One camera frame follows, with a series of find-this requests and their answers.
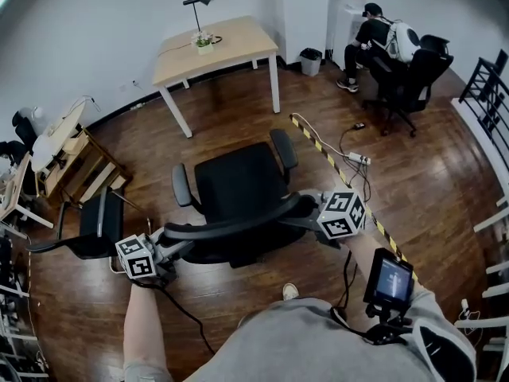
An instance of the small monitor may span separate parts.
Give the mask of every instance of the small monitor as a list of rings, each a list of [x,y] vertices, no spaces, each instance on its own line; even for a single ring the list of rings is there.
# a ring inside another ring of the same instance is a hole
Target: small monitor
[[[414,268],[387,249],[377,249],[364,302],[390,310],[406,310],[414,288]]]

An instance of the wooden shelf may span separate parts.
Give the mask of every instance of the wooden shelf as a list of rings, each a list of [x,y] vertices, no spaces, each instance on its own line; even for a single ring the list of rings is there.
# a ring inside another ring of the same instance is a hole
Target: wooden shelf
[[[37,194],[54,207],[69,198],[75,204],[85,202],[104,186],[120,189],[132,178],[86,129],[68,140],[59,159],[63,168],[57,163],[47,177],[36,176]]]
[[[84,132],[81,132],[77,137],[78,143],[75,145],[75,154],[67,154],[64,157],[65,166],[64,168],[60,168],[58,164],[53,167],[48,177],[46,178],[46,197],[52,197],[54,191],[60,188],[60,181],[64,178],[64,175],[71,169],[76,160],[80,159],[80,156],[83,157],[81,152],[89,143],[88,137]]]

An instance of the yellow and black tape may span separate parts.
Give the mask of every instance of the yellow and black tape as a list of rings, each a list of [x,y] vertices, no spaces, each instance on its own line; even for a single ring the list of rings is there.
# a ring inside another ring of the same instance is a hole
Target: yellow and black tape
[[[311,133],[309,133],[309,131],[301,124],[299,123],[299,121],[293,116],[293,115],[290,115],[289,117],[292,121],[292,123],[297,126],[301,131],[302,133],[304,133],[304,136],[307,137],[309,139],[309,141],[318,149],[318,151],[320,151],[324,156],[325,158],[327,158],[327,161],[329,162],[329,164],[332,166],[332,168],[337,171],[337,173],[340,175],[340,178],[341,178],[341,181],[348,187],[348,188],[351,188],[352,186],[350,184],[348,184],[347,182],[347,176],[344,175],[344,172],[341,170],[340,167],[338,167],[338,165],[336,164],[336,162],[334,161],[334,158],[331,157],[331,155],[327,152],[327,150],[321,145],[321,143],[316,139],[314,138]],[[383,225],[380,223],[380,221],[378,221],[375,217],[375,214],[373,214],[373,212],[371,211],[371,209],[369,208],[368,205],[366,205],[366,214],[373,220],[373,223],[375,224],[376,228],[380,231],[380,233],[385,237],[385,239],[387,239],[387,242],[389,243],[390,247],[392,248],[392,250],[394,251],[394,253],[402,260],[404,260],[405,262],[407,261],[406,260],[406,257],[405,255],[403,255],[403,252],[401,252],[401,250],[398,248],[398,245],[396,244],[396,242],[394,241],[394,239],[392,239],[392,237],[389,235],[389,232],[387,232],[387,230],[383,227]],[[418,277],[417,275],[415,274],[415,272],[413,273],[413,277],[414,277],[414,280],[417,281],[418,280]]]

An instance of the wooden floor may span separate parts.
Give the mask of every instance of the wooden floor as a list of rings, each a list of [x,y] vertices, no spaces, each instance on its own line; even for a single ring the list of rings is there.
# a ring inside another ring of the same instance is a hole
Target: wooden floor
[[[187,166],[196,190],[194,165],[268,141],[270,129],[283,128],[299,157],[290,189],[332,189],[338,179],[334,170],[290,123],[289,114],[306,117],[333,146],[345,129],[366,123],[364,130],[346,135],[344,149],[372,159],[369,205],[453,321],[462,298],[474,307],[480,304],[486,287],[484,268],[487,261],[491,263],[495,242],[489,231],[476,236],[472,226],[495,211],[501,196],[486,158],[449,105],[450,98],[460,94],[462,83],[451,72],[437,82],[429,108],[412,115],[417,138],[410,138],[407,126],[398,120],[392,134],[381,137],[383,115],[363,111],[359,105],[375,91],[369,75],[363,75],[361,89],[365,89],[358,95],[340,91],[335,85],[339,76],[331,64],[314,78],[280,70],[282,112],[275,115],[268,67],[238,71],[174,94],[193,131],[191,139],[185,138],[162,99],[107,122],[94,134],[134,174],[126,196],[148,209],[158,225],[167,221],[201,224],[204,220],[197,212],[179,208],[173,198],[170,172],[178,162]],[[46,215],[56,219],[56,212]],[[136,216],[126,209],[126,236],[139,230]],[[372,224],[367,230],[381,240]],[[64,236],[76,231],[77,219],[71,213]],[[52,233],[34,227],[30,235],[37,242]],[[168,291],[204,322],[209,342],[218,349],[244,315],[280,299],[286,282],[295,283],[303,295],[335,302],[344,290],[346,255],[345,250],[318,244],[308,234],[270,253],[262,263],[241,269],[179,262],[179,278]],[[105,259],[82,261],[67,248],[32,255],[31,264],[35,326],[52,374],[59,381],[121,380],[128,280],[113,275]],[[358,276],[348,306],[352,324],[359,328],[367,326],[364,287]],[[168,366],[176,380],[183,380],[210,356],[196,325],[164,296],[158,295],[157,300]]]

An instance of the backpack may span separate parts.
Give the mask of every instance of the backpack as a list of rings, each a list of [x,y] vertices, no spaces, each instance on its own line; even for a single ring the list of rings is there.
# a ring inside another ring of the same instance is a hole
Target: backpack
[[[421,48],[418,35],[415,31],[402,21],[389,21],[386,18],[377,18],[384,24],[390,26],[385,45],[373,41],[383,48],[389,57],[404,64],[409,64],[414,58],[415,52]]]

